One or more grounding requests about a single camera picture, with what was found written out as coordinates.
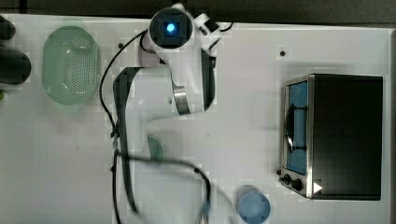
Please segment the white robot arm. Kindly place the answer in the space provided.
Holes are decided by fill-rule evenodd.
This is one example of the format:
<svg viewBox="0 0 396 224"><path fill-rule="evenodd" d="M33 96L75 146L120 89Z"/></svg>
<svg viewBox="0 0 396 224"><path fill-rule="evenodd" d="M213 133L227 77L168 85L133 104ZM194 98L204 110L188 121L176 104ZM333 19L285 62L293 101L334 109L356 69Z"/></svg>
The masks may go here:
<svg viewBox="0 0 396 224"><path fill-rule="evenodd" d="M146 30L160 59L154 66L126 67L113 82L117 143L127 202L139 224L211 224L213 187L190 161L153 156L148 125L205 112L215 98L219 26L181 4L159 10Z"/></svg>

